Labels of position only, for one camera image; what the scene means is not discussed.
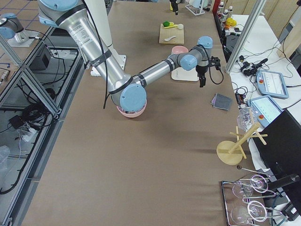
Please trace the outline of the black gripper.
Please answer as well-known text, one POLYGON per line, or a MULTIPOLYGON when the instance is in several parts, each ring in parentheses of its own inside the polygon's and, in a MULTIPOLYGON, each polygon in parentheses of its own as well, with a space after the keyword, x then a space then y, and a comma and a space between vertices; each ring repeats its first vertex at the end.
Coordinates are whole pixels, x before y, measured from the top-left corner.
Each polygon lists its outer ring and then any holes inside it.
POLYGON ((196 72, 198 74, 199 77, 199 82, 200 82, 200 87, 204 87, 206 85, 206 77, 205 77, 205 73, 208 71, 208 66, 196 66, 196 72))

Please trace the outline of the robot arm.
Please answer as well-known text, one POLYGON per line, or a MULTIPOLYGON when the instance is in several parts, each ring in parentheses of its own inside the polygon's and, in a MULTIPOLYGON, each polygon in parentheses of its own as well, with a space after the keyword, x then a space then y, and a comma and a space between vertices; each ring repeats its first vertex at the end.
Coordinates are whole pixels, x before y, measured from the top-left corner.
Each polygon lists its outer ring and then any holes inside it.
POLYGON ((82 54, 106 82, 106 97, 118 110, 130 117, 141 114, 147 105, 145 87, 174 69, 196 69, 200 85, 211 67, 213 40, 202 36, 187 53, 172 54, 141 73, 131 76, 124 72, 121 57, 112 45, 107 11, 103 0, 39 0, 39 18, 44 25, 66 30, 82 54))
POLYGON ((0 34, 11 47, 28 48, 39 33, 26 30, 14 13, 5 13, 0 16, 0 34))

